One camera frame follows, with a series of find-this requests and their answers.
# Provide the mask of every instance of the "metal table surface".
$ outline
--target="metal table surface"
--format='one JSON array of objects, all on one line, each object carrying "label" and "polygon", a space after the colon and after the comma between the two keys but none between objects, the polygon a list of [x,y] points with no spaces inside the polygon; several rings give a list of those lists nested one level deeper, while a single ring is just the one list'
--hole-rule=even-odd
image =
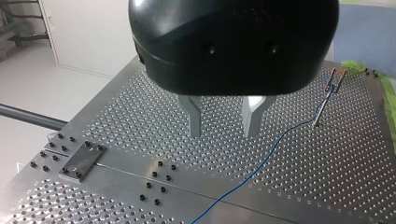
[{"label": "metal table surface", "polygon": [[[333,68],[341,67],[325,62],[320,73]],[[193,138],[176,96],[134,59],[60,131],[63,138],[49,135],[46,156],[3,189],[0,220],[190,223],[248,176],[284,131],[313,116],[326,83],[318,76],[278,96],[249,138],[242,97],[203,97],[202,136]],[[87,140],[106,148],[91,171],[80,182],[58,175]],[[396,223],[395,167],[381,84],[350,74],[317,128],[287,134],[266,165],[200,223]]]}]

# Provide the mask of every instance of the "black robot head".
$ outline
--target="black robot head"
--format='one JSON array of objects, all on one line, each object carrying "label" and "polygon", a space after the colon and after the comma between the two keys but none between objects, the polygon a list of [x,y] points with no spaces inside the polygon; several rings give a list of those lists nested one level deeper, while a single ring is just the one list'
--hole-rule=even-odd
[{"label": "black robot head", "polygon": [[137,53],[160,87],[186,95],[278,95],[316,75],[338,0],[130,0]]}]

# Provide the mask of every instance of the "metal rod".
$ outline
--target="metal rod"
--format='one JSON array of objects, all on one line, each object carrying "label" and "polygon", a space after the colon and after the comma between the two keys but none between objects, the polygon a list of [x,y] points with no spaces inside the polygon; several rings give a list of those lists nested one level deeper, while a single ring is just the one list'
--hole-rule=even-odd
[{"label": "metal rod", "polygon": [[318,126],[319,119],[320,119],[320,117],[321,117],[321,115],[322,115],[322,113],[324,111],[324,108],[326,107],[327,102],[329,101],[329,98],[330,98],[331,94],[332,94],[331,91],[329,91],[329,93],[327,93],[326,100],[323,101],[323,104],[320,107],[320,110],[319,110],[319,112],[317,114],[317,117],[315,118],[315,121],[312,123],[312,127],[317,127]]},{"label": "metal rod", "polygon": [[335,74],[335,68],[332,70],[332,74],[329,77],[329,81],[327,82],[326,88],[324,89],[325,91],[328,91],[330,89],[330,86],[332,85],[332,79],[334,78]]},{"label": "metal rod", "polygon": [[43,128],[52,129],[54,131],[60,131],[66,121],[60,119],[54,119],[47,116],[39,115],[26,110],[21,110],[9,105],[0,104],[0,115],[11,119],[17,119],[23,122],[31,123]]},{"label": "metal rod", "polygon": [[344,77],[346,76],[346,74],[347,74],[347,71],[344,71],[343,75],[341,75],[340,79],[338,80],[337,85],[335,86],[334,93],[337,93],[340,90],[341,84],[343,83],[343,80],[344,80]]}]

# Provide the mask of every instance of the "floor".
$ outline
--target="floor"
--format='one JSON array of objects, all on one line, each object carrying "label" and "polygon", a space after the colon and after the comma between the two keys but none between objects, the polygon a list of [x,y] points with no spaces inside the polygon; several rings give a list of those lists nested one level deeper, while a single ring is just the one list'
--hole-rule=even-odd
[{"label": "floor", "polygon": [[[56,66],[49,44],[16,50],[0,62],[0,104],[70,120],[109,81]],[[0,189],[26,164],[54,132],[0,116]]]}]

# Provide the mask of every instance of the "mounting bolt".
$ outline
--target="mounting bolt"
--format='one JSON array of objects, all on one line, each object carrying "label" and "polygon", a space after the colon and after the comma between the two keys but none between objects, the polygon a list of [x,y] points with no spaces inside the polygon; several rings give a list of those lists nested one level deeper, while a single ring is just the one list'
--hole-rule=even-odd
[{"label": "mounting bolt", "polygon": [[374,77],[378,77],[378,72],[376,70],[373,70]]}]

